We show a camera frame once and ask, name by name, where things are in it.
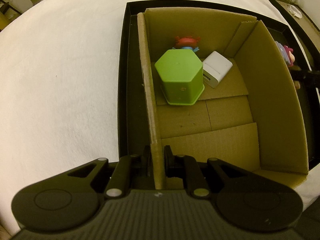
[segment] white charger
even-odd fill
[[[231,61],[212,52],[203,62],[203,80],[209,86],[215,88],[232,67]]]

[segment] white tablecloth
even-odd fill
[[[126,3],[43,0],[0,33],[0,223],[21,188],[98,157],[118,160],[117,79]],[[203,0],[286,23],[268,0]]]

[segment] silver screw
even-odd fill
[[[206,197],[209,195],[209,190],[205,188],[197,188],[193,191],[193,194],[197,197]]]
[[[119,197],[122,194],[122,191],[118,188],[111,188],[107,190],[106,194],[109,197]]]

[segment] green hexagonal cup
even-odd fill
[[[169,105],[191,106],[204,90],[203,65],[191,49],[169,49],[155,63]]]

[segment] ribbed black surface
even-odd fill
[[[303,240],[293,230],[271,234],[246,232],[230,225],[210,202],[189,197],[184,190],[132,190],[105,203],[87,224],[64,233],[20,231],[14,240]]]

